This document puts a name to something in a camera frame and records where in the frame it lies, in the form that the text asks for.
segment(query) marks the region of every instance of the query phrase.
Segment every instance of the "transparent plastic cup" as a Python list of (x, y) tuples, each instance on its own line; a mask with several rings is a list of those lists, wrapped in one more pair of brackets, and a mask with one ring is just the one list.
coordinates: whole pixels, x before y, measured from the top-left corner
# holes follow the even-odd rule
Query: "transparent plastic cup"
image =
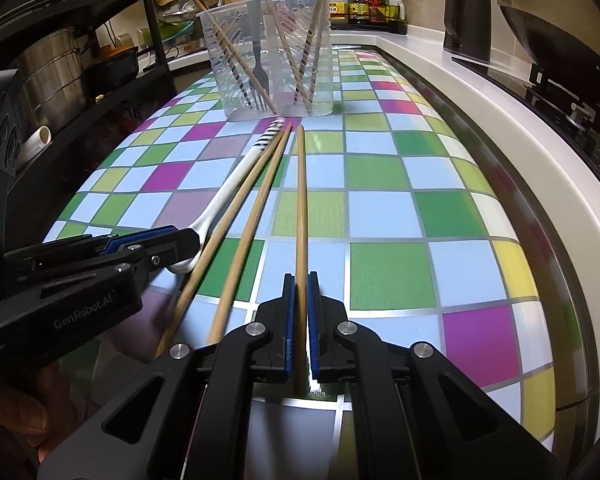
[[(227, 120), (331, 113), (333, 70), (328, 0), (248, 0), (207, 10), (199, 16)], [(313, 34), (307, 42), (311, 26)], [(233, 49), (223, 43), (218, 28)], [(268, 84), (274, 110), (231, 50), (239, 54), (263, 89)], [(296, 74), (304, 92), (299, 89)]]

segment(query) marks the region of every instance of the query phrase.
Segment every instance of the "metal screw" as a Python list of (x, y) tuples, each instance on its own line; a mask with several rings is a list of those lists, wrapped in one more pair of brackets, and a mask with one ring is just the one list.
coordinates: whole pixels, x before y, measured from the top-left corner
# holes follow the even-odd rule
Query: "metal screw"
[(416, 356), (422, 357), (422, 359), (426, 359), (433, 355), (433, 347), (429, 345), (429, 343), (418, 343), (415, 345), (413, 351)]
[(249, 323), (244, 329), (244, 331), (249, 335), (260, 335), (264, 333), (264, 330), (266, 329), (267, 327), (264, 326), (262, 323), (260, 323), (259, 321), (254, 321), (253, 323)]
[(182, 359), (189, 355), (190, 349), (184, 343), (177, 343), (169, 349), (169, 355), (174, 359)]
[(342, 335), (351, 335), (357, 332), (357, 325), (353, 321), (343, 321), (337, 326), (337, 331)]

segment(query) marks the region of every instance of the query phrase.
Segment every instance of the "frying pan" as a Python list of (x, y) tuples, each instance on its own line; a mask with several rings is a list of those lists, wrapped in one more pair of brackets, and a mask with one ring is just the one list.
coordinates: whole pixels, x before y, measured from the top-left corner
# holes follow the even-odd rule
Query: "frying pan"
[(541, 18), (500, 6), (517, 41), (545, 76), (590, 105), (600, 105), (600, 55), (575, 36)]

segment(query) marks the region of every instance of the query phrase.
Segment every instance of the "finger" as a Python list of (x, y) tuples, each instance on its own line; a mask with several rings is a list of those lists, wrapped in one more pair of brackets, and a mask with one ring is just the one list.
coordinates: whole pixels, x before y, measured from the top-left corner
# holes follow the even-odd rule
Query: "finger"
[(42, 434), (48, 429), (45, 407), (27, 394), (0, 383), (0, 425), (25, 434)]

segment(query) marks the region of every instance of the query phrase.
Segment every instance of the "chopstick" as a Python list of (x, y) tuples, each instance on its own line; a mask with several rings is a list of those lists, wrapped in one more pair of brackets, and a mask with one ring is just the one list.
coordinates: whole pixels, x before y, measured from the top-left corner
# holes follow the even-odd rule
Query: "chopstick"
[(231, 261), (229, 273), (224, 282), (224, 286), (222, 287), (220, 303), (218, 304), (218, 308), (213, 316), (211, 330), (209, 330), (209, 335), (206, 339), (206, 344), (208, 345), (218, 343), (226, 331), (229, 315), (231, 313), (231, 307), (233, 306), (233, 300), (235, 298), (235, 290), (240, 282), (242, 269), (244, 268), (244, 263), (247, 260), (247, 254), (249, 253), (249, 248), (251, 248), (251, 242), (256, 234), (257, 223), (259, 222), (265, 202), (269, 196), (269, 191), (271, 190), (271, 186), (273, 184), (273, 178), (275, 177), (275, 172), (277, 171), (277, 167), (282, 159), (282, 154), (285, 152), (285, 146), (289, 139), (290, 133), (291, 123), (289, 123), (285, 128), (284, 133), (282, 134), (282, 139), (275, 149), (275, 154), (271, 159), (271, 164), (269, 165), (264, 179), (262, 180), (262, 184), (257, 192), (256, 200), (253, 203), (253, 208), (251, 208), (251, 213), (249, 214), (249, 219), (247, 220), (247, 224), (245, 225), (242, 236), (240, 237), (240, 242), (238, 243), (238, 248), (235, 251), (233, 260)]
[(306, 192), (306, 150), (304, 128), (298, 126), (295, 134), (298, 152), (297, 174), (297, 228), (295, 232), (295, 285), (297, 287), (297, 309), (295, 338), (293, 340), (293, 389), (298, 395), (307, 387), (306, 362), (306, 280), (309, 257), (308, 207)]
[[(205, 5), (200, 0), (192, 0), (192, 1), (201, 10), (208, 10), (208, 9), (206, 9)], [(229, 52), (231, 53), (233, 58), (238, 62), (238, 64), (244, 70), (244, 73), (249, 78), (251, 84), (253, 85), (253, 88), (255, 88), (257, 93), (260, 94), (260, 97), (262, 97), (264, 99), (264, 101), (267, 103), (267, 106), (271, 109), (271, 111), (275, 115), (277, 115), (277, 108), (273, 104), (273, 101), (269, 97), (269, 94), (267, 94), (266, 90), (264, 90), (264, 88), (262, 88), (262, 85), (257, 80), (256, 76), (253, 75), (253, 72), (249, 68), (249, 65), (247, 64), (247, 62), (244, 61), (244, 58), (240, 55), (240, 53), (233, 46), (233, 43), (231, 42), (231, 40), (229, 40), (229, 38), (226, 37), (226, 34), (222, 31), (220, 26), (217, 24), (213, 15), (211, 13), (209, 13), (208, 16), (209, 16), (209, 20), (211, 21), (211, 26), (213, 27), (215, 36), (216, 36), (216, 38), (218, 38), (220, 45), (223, 46), (223, 44), (224, 44), (224, 46), (229, 50)]]
[[(300, 61), (300, 76), (304, 77), (304, 72), (306, 70), (306, 63), (309, 59), (309, 53), (311, 52), (311, 45), (313, 44), (313, 36), (315, 34), (315, 28), (318, 25), (318, 20), (320, 19), (320, 15), (322, 12), (322, 7), (325, 5), (326, 0), (318, 0), (318, 3), (315, 5), (315, 9), (313, 9), (313, 16), (311, 18), (311, 24), (309, 25), (309, 30), (306, 33), (306, 39), (304, 40), (304, 51), (302, 52), (302, 59)], [(295, 99), (297, 100), (297, 95), (299, 92), (299, 88), (295, 88)]]
[(253, 188), (253, 185), (259, 177), (259, 174), (262, 172), (262, 169), (273, 155), (273, 152), (275, 152), (275, 149), (278, 146), (281, 138), (282, 135), (277, 134), (273, 139), (271, 139), (271, 142), (266, 147), (262, 155), (260, 155), (260, 158), (251, 169), (251, 172), (248, 174), (246, 179), (244, 179), (244, 182), (240, 186), (240, 189), (238, 189), (235, 197), (233, 197), (233, 200), (229, 204), (229, 207), (225, 211), (224, 215), (222, 215), (222, 218), (213, 229), (213, 233), (211, 234), (209, 241), (206, 243), (202, 254), (200, 254), (200, 259), (191, 271), (189, 281), (180, 293), (179, 298), (177, 298), (171, 323), (162, 333), (162, 337), (158, 343), (158, 348), (155, 351), (156, 357), (159, 357), (171, 346), (171, 341), (175, 337), (177, 329), (179, 328), (184, 315), (187, 313), (193, 295), (195, 294), (200, 281), (205, 275), (206, 269), (211, 263), (217, 248), (220, 246), (220, 243), (228, 231), (231, 222), (233, 222), (233, 219), (244, 202), (244, 199), (246, 199), (247, 195), (251, 191), (251, 188)]
[(285, 50), (286, 59), (288, 59), (289, 65), (291, 66), (291, 71), (293, 72), (293, 77), (295, 78), (296, 88), (299, 89), (300, 94), (302, 95), (302, 99), (304, 99), (304, 102), (307, 105), (307, 108), (311, 108), (311, 104), (313, 103), (313, 101), (306, 94), (304, 84), (302, 83), (302, 76), (300, 75), (300, 72), (298, 72), (298, 67), (295, 64), (295, 60), (293, 59), (291, 47), (289, 46), (289, 42), (286, 39), (285, 30), (283, 29), (282, 23), (280, 23), (279, 16), (277, 15), (277, 8), (275, 7), (275, 3), (273, 3), (271, 0), (265, 1), (267, 3), (267, 6), (269, 7), (269, 12), (273, 17), (275, 29), (277, 30), (277, 34), (280, 37), (280, 41), (282, 42), (282, 48)]

